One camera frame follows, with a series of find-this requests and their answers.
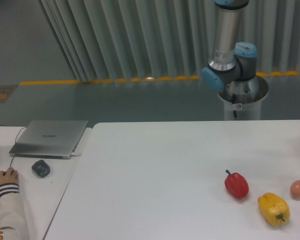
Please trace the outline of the person's hand on mouse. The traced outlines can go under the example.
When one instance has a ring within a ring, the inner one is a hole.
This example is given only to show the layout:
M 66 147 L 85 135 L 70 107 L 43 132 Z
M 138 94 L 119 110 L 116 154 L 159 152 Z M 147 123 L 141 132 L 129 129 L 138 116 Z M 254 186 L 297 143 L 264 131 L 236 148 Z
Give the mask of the person's hand on mouse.
M 6 171 L 0 171 L 0 186 L 5 184 L 19 185 L 18 171 L 9 167 Z

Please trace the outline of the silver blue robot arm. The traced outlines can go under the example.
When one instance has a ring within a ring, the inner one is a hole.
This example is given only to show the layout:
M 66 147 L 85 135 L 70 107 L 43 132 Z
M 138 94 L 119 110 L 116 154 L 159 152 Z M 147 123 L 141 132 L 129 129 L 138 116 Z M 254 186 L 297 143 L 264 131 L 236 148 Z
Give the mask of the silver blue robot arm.
M 249 42 L 237 42 L 243 9 L 248 0 L 216 0 L 216 31 L 212 54 L 201 71 L 206 85 L 223 90 L 234 81 L 248 81 L 256 75 L 257 48 Z

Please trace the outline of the white sleeved forearm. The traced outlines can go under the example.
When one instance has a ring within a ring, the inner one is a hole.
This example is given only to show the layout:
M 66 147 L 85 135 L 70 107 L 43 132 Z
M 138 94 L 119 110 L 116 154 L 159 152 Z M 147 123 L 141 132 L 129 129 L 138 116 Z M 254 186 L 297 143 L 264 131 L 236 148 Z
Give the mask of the white sleeved forearm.
M 28 240 L 30 233 L 19 185 L 0 185 L 0 240 Z

